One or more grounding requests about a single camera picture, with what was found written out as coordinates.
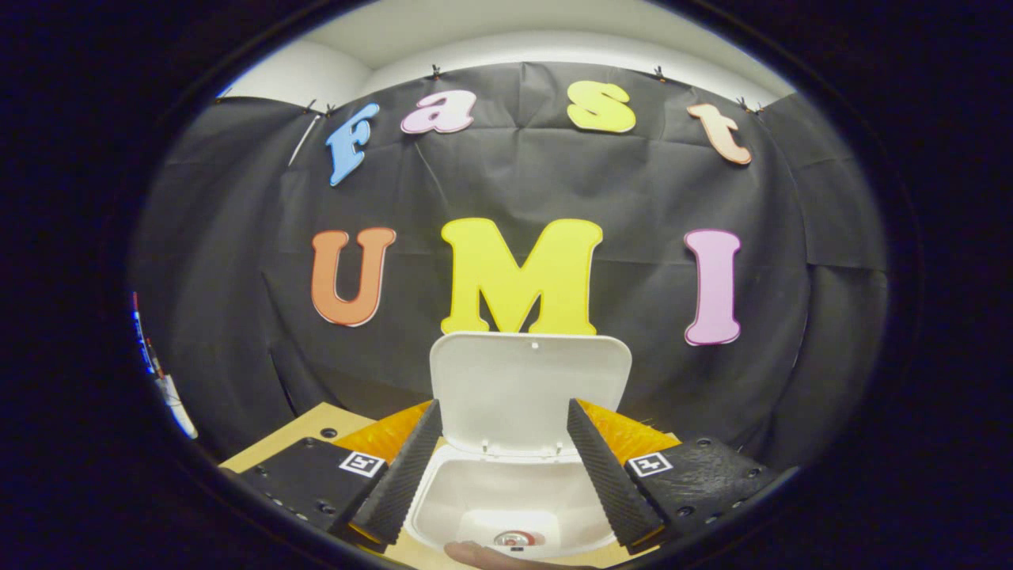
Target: foam letter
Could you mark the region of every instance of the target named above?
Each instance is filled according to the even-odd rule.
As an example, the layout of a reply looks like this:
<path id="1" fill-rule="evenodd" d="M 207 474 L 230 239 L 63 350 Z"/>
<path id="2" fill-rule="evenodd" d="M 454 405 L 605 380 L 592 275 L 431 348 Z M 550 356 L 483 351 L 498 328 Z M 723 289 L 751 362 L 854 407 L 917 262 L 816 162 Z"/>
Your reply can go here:
<path id="1" fill-rule="evenodd" d="M 444 333 L 488 331 L 478 316 L 478 298 L 501 333 L 518 333 L 541 298 L 531 333 L 594 335 L 588 320 L 591 255 L 602 242 L 602 228 L 586 220 L 555 220 L 545 226 L 524 266 L 492 220 L 464 218 L 444 226 L 444 240 L 454 247 L 450 317 Z"/>
<path id="2" fill-rule="evenodd" d="M 693 346 L 728 344 L 742 330 L 734 318 L 732 265 L 742 242 L 733 233 L 716 229 L 695 229 L 684 239 L 697 256 L 697 316 L 686 329 L 686 342 Z"/>
<path id="3" fill-rule="evenodd" d="M 383 281 L 383 258 L 387 246 L 397 234 L 386 227 L 372 227 L 359 232 L 363 247 L 363 268 L 359 277 L 359 296 L 352 302 L 337 297 L 337 260 L 348 242 L 343 231 L 322 231 L 313 237 L 313 276 L 310 296 L 313 307 L 328 323 L 359 327 L 373 319 L 380 307 Z"/>
<path id="4" fill-rule="evenodd" d="M 707 132 L 710 144 L 726 160 L 735 164 L 749 164 L 753 160 L 750 151 L 735 144 L 735 140 L 731 138 L 731 131 L 737 131 L 738 125 L 722 115 L 716 106 L 710 103 L 695 104 L 686 107 L 686 110 L 703 123 L 703 130 Z"/>
<path id="5" fill-rule="evenodd" d="M 625 133 L 636 125 L 636 114 L 623 104 L 630 96 L 619 85 L 577 81 L 566 95 L 575 103 L 566 107 L 566 114 L 581 129 Z"/>
<path id="6" fill-rule="evenodd" d="M 468 128 L 474 120 L 471 107 L 478 97 L 471 91 L 456 90 L 433 93 L 422 97 L 411 111 L 401 120 L 401 130 L 409 135 L 426 133 L 436 129 L 438 133 L 456 133 Z"/>
<path id="7" fill-rule="evenodd" d="M 330 185 L 337 185 L 366 158 L 366 153 L 356 150 L 356 145 L 362 146 L 370 140 L 370 123 L 367 118 L 373 117 L 377 112 L 380 112 L 380 105 L 371 102 L 327 137 L 327 146 L 330 147 L 330 156 L 334 162 Z"/>

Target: ceiling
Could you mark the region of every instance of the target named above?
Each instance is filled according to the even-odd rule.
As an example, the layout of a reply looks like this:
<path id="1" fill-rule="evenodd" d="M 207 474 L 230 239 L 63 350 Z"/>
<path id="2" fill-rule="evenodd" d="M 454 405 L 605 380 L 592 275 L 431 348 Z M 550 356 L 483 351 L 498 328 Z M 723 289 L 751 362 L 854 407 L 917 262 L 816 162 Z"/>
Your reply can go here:
<path id="1" fill-rule="evenodd" d="M 591 31 L 646 42 L 717 64 L 771 92 L 794 91 L 724 39 L 642 0 L 380 0 L 306 38 L 376 70 L 447 44 L 530 30 Z"/>

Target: orange letter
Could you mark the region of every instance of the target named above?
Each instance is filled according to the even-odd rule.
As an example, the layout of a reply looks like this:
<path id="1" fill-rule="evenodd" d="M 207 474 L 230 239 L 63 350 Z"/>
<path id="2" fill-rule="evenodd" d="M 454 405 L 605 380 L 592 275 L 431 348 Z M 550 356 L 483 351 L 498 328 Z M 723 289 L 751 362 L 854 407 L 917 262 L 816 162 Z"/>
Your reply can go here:
<path id="1" fill-rule="evenodd" d="M 721 114 L 721 111 L 712 104 L 695 104 L 686 107 L 690 114 L 698 117 L 703 123 L 703 130 L 707 132 L 707 138 L 714 150 L 725 159 L 736 164 L 749 164 L 753 160 L 750 151 L 735 144 L 731 138 L 731 131 L 737 131 L 735 121 Z"/>
<path id="2" fill-rule="evenodd" d="M 380 284 L 383 281 L 383 257 L 397 234 L 386 227 L 371 227 L 359 232 L 363 246 L 363 268 L 359 277 L 359 296 L 352 302 L 337 297 L 337 259 L 348 242 L 343 231 L 322 231 L 313 237 L 313 277 L 310 295 L 313 307 L 328 323 L 359 327 L 377 313 Z"/>

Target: white plastic container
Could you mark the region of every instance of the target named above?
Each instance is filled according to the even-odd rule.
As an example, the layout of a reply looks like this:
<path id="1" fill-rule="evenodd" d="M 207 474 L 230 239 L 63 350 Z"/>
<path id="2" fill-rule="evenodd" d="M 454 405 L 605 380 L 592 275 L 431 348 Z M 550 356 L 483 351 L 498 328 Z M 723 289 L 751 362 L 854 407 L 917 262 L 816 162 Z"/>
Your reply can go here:
<path id="1" fill-rule="evenodd" d="M 571 398 L 615 410 L 630 364 L 629 349 L 611 337 L 453 333 L 437 341 L 430 368 L 448 444 L 425 469 L 407 533 L 437 550 L 474 541 L 527 559 L 613 542 L 566 414 Z M 496 545 L 509 532 L 538 543 Z"/>

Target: white wall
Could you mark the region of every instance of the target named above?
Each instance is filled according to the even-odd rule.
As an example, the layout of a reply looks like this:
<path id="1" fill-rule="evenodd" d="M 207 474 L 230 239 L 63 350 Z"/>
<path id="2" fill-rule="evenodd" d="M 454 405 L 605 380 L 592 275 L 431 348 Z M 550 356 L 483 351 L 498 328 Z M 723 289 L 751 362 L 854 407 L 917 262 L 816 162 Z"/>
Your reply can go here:
<path id="1" fill-rule="evenodd" d="M 666 77 L 714 91 L 728 99 L 745 96 L 751 106 L 770 103 L 785 94 L 686 53 L 615 35 L 582 31 L 521 31 L 450 44 L 387 65 L 371 74 L 359 90 L 366 95 L 398 83 L 441 71 L 511 62 L 569 62 L 623 67 L 653 73 L 660 65 Z"/>
<path id="2" fill-rule="evenodd" d="M 236 79 L 229 97 L 277 99 L 324 110 L 327 104 L 344 104 L 359 96 L 373 70 L 359 60 L 305 39 L 275 52 Z"/>

